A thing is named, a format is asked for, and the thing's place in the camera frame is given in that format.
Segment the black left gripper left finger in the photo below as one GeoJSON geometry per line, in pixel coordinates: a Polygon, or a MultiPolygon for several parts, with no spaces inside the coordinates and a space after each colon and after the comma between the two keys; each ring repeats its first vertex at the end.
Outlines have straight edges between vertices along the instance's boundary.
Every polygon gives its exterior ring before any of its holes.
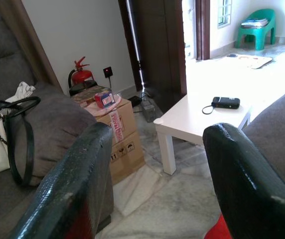
{"type": "Polygon", "coordinates": [[[44,177],[11,239],[93,239],[103,208],[112,129],[87,127],[44,177]]]}

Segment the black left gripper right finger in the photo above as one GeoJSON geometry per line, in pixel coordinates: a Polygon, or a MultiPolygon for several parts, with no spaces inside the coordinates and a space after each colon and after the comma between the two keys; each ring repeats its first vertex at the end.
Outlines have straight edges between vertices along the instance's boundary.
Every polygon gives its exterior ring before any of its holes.
{"type": "Polygon", "coordinates": [[[285,239],[285,179],[238,128],[203,132],[214,191],[234,239],[285,239]]]}

